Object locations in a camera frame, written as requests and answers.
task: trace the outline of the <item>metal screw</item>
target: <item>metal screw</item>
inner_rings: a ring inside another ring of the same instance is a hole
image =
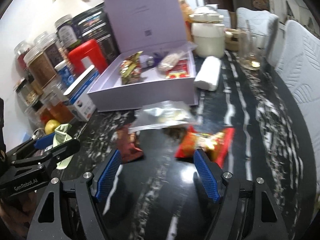
[[[223,177],[225,177],[226,179],[230,179],[232,177],[232,174],[227,171],[227,172],[223,173]]]
[[[92,173],[91,172],[86,172],[85,174],[83,174],[83,177],[85,178],[85,179],[88,179],[88,178],[90,178],[92,176]]]
[[[57,184],[59,182],[59,179],[58,178],[53,178],[52,180],[51,180],[51,183],[52,184]]]
[[[263,178],[257,178],[257,182],[258,182],[259,184],[263,184],[263,183],[264,183],[264,179],[263,179]]]

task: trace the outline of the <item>marble tabletop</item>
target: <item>marble tabletop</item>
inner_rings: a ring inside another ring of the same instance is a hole
[[[195,58],[199,70],[203,59]],[[236,129],[223,170],[241,179],[262,177],[282,211],[289,239],[311,222],[316,166],[308,129],[290,91],[270,65],[244,70],[226,51],[216,92],[198,90],[192,113],[201,132]],[[133,111],[95,113],[74,127],[82,147],[69,166],[54,171],[62,180],[79,177],[114,147],[116,129],[135,119]],[[217,212],[197,179],[194,165],[173,156],[179,138],[167,130],[140,133],[144,158],[121,165],[114,187],[98,205],[112,239],[204,239]]]

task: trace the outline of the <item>red snack package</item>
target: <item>red snack package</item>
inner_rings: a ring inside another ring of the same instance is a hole
[[[176,154],[176,158],[190,158],[194,151],[202,148],[212,162],[223,167],[224,159],[232,142],[234,128],[225,128],[214,135],[197,133],[192,126],[188,128]]]
[[[122,163],[132,162],[143,156],[143,151],[139,149],[139,141],[136,133],[128,134],[128,125],[117,131],[116,145],[121,154]]]
[[[180,60],[171,70],[166,72],[166,79],[189,77],[188,60]]]

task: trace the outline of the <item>human hand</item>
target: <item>human hand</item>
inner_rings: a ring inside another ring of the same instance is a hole
[[[25,226],[25,223],[31,223],[36,211],[36,193],[22,194],[18,196],[18,200],[23,212],[0,200],[0,217],[7,224],[9,230],[16,232],[19,236],[26,236],[28,227]]]

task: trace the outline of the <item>qr code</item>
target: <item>qr code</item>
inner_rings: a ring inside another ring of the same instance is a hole
[[[144,35],[145,36],[151,36],[152,35],[152,31],[151,30],[146,30],[146,31],[144,31]]]

